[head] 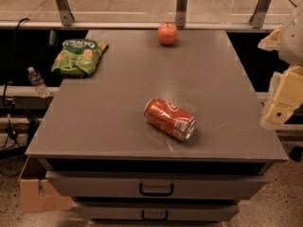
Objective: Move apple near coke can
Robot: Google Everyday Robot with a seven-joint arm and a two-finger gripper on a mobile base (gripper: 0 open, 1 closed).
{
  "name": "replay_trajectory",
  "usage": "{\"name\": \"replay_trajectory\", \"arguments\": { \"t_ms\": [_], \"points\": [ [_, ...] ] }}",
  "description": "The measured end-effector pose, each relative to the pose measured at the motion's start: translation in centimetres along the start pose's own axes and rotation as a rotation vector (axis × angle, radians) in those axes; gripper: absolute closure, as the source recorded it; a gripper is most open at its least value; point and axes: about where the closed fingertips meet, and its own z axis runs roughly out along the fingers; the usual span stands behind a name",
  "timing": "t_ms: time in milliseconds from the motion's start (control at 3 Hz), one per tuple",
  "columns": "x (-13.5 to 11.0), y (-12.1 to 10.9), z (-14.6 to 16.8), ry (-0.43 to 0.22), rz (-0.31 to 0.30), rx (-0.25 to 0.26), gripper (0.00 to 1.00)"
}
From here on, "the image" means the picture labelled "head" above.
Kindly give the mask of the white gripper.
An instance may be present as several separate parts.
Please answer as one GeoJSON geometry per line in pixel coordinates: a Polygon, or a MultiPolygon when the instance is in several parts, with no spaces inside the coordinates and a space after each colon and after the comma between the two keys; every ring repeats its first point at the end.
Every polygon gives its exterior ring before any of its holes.
{"type": "Polygon", "coordinates": [[[261,39],[258,48],[278,50],[281,60],[291,65],[283,73],[274,72],[268,99],[259,124],[265,130],[278,130],[303,104],[303,3],[294,9],[284,24],[261,39]]]}

